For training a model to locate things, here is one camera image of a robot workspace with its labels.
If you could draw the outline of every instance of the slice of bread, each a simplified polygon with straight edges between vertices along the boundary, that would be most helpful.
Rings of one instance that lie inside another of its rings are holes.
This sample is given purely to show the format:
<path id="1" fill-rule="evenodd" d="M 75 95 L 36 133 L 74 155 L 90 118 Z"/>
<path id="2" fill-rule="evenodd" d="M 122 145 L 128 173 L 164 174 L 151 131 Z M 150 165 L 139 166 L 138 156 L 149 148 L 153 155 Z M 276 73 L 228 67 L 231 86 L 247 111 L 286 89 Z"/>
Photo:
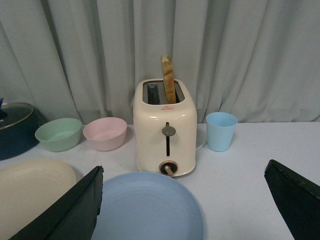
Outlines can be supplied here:
<path id="1" fill-rule="evenodd" d="M 163 73 L 163 84 L 165 89 L 166 99 L 168 104 L 177 103 L 174 70 L 172 67 L 171 59 L 168 55 L 161 57 L 161 66 Z"/>

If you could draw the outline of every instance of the cream toaster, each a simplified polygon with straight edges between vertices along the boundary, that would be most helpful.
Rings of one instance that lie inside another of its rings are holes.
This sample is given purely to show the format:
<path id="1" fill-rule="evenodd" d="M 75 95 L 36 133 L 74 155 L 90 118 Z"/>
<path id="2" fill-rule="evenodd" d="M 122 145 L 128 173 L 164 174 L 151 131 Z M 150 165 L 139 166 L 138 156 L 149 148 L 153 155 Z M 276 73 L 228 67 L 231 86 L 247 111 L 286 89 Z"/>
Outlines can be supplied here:
<path id="1" fill-rule="evenodd" d="M 163 78 L 136 88 L 133 125 L 140 171 L 177 177 L 196 165 L 197 111 L 186 86 L 174 79 L 176 103 L 168 104 Z"/>

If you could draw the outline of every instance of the red label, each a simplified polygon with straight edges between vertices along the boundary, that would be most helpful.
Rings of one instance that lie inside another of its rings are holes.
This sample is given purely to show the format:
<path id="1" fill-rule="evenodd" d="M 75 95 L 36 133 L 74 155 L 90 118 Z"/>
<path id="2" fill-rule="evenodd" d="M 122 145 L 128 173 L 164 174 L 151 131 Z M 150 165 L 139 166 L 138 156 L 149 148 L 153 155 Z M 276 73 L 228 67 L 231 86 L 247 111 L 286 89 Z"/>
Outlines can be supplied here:
<path id="1" fill-rule="evenodd" d="M 161 108 L 161 110 L 172 110 L 172 109 L 174 108 L 168 105 L 165 105 L 163 108 Z"/>

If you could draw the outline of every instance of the white table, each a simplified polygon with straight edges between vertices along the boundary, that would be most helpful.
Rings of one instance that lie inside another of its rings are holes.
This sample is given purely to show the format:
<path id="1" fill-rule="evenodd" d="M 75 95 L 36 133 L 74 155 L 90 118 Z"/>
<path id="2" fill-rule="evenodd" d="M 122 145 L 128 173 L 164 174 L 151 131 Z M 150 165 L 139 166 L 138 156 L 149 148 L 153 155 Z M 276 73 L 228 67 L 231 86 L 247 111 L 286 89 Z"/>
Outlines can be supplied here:
<path id="1" fill-rule="evenodd" d="M 205 134 L 206 125 L 199 124 L 198 132 Z M 133 125 L 124 145 L 113 151 L 92 150 L 84 138 L 64 152 L 49 152 L 39 144 L 0 161 L 0 168 L 35 158 L 65 161 L 77 181 L 95 166 L 103 166 L 104 181 L 138 171 Z M 264 178 L 270 159 L 320 185 L 320 122 L 239 123 L 227 151 L 214 152 L 207 145 L 197 150 L 195 169 L 175 179 L 199 202 L 206 239 L 293 240 Z"/>

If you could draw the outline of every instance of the toaster lever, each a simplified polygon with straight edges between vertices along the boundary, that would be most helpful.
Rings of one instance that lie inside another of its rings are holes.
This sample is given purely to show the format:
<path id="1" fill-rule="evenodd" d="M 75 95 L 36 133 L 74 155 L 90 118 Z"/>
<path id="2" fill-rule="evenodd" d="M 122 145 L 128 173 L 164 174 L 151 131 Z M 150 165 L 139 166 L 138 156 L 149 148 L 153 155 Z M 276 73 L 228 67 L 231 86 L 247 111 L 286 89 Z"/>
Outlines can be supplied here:
<path id="1" fill-rule="evenodd" d="M 167 122 L 165 124 L 165 127 L 162 128 L 162 133 L 166 137 L 171 137 L 176 134 L 176 129 L 173 126 L 170 126 L 169 123 Z"/>
<path id="2" fill-rule="evenodd" d="M 165 127 L 162 128 L 162 133 L 165 135 L 166 140 L 166 155 L 170 156 L 170 137 L 176 134 L 176 129 L 169 125 L 169 122 L 165 123 Z"/>

